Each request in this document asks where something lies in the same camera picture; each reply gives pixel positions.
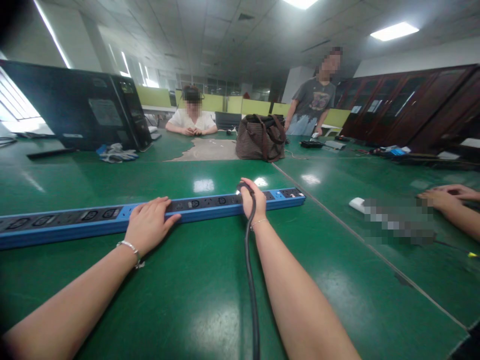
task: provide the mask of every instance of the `gloves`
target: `gloves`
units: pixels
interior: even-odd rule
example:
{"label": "gloves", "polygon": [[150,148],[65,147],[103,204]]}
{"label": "gloves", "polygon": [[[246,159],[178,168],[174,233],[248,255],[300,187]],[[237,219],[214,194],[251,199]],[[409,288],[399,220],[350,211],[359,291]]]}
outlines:
{"label": "gloves", "polygon": [[110,146],[102,145],[96,152],[100,155],[100,160],[112,164],[132,161],[139,157],[135,150],[123,150],[121,143],[115,143]]}

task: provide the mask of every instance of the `brown handbag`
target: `brown handbag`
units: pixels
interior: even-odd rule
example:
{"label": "brown handbag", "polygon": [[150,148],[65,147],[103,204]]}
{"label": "brown handbag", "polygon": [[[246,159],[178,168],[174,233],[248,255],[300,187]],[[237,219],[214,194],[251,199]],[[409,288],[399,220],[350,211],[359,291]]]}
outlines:
{"label": "brown handbag", "polygon": [[247,115],[238,126],[236,154],[240,159],[276,162],[285,157],[284,117]]}

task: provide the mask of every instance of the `silver bracelet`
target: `silver bracelet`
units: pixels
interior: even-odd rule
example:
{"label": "silver bracelet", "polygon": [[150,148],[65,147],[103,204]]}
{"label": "silver bracelet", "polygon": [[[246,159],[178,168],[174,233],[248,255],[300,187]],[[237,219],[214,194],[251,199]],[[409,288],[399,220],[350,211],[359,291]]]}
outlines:
{"label": "silver bracelet", "polygon": [[140,269],[140,268],[143,268],[145,266],[145,261],[140,263],[140,261],[142,260],[140,258],[140,253],[139,251],[135,248],[135,246],[133,246],[131,243],[129,243],[128,241],[125,241],[125,240],[122,240],[120,241],[116,246],[118,247],[119,245],[127,245],[130,249],[133,250],[133,253],[136,255],[136,265],[135,265],[135,269]]}
{"label": "silver bracelet", "polygon": [[254,229],[254,225],[255,224],[258,224],[258,223],[261,223],[262,221],[268,221],[267,218],[264,218],[262,220],[258,220],[258,221],[255,221],[253,224],[250,225],[250,229],[253,230]]}

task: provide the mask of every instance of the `blue power strip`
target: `blue power strip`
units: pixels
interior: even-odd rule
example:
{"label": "blue power strip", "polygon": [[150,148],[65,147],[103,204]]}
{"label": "blue power strip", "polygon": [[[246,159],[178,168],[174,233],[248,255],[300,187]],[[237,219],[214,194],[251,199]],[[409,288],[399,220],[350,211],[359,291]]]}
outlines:
{"label": "blue power strip", "polygon": [[[305,202],[304,194],[294,187],[263,193],[268,211],[300,206]],[[137,205],[0,216],[0,250],[124,233]],[[180,223],[236,216],[243,214],[242,197],[227,194],[175,199],[167,208],[165,218],[174,214],[181,214]]]}

